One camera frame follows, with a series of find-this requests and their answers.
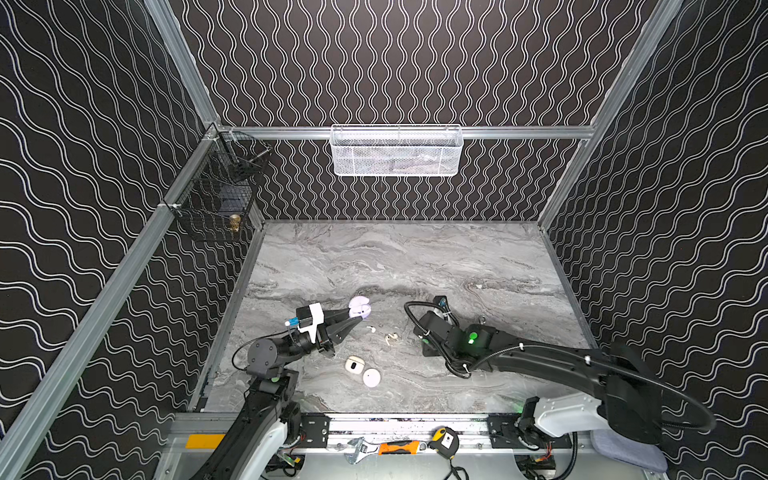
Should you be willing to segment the purple earbud charging case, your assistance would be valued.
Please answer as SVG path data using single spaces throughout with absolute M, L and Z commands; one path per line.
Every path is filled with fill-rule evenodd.
M 350 318 L 367 319 L 372 312 L 370 299 L 365 296 L 355 296 L 348 303 Z

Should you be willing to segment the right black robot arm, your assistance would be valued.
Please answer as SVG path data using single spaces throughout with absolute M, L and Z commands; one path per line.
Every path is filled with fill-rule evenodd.
M 462 327 L 446 297 L 408 301 L 404 311 L 423 355 L 442 358 L 458 378 L 513 372 L 573 389 L 571 395 L 525 401 L 515 428 L 527 445 L 596 430 L 657 445 L 666 430 L 710 432 L 716 426 L 708 407 L 664 383 L 623 344 L 603 353 L 528 340 L 489 325 Z

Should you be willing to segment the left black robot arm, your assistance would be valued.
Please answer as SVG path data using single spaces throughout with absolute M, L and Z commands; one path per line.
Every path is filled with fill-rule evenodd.
M 259 479 L 284 446 L 301 439 L 301 410 L 293 395 L 298 373 L 288 365 L 315 352 L 335 355 L 349 333 L 367 319 L 369 299 L 357 296 L 343 309 L 319 303 L 296 309 L 285 329 L 253 340 L 245 372 L 251 383 L 244 404 L 194 479 Z

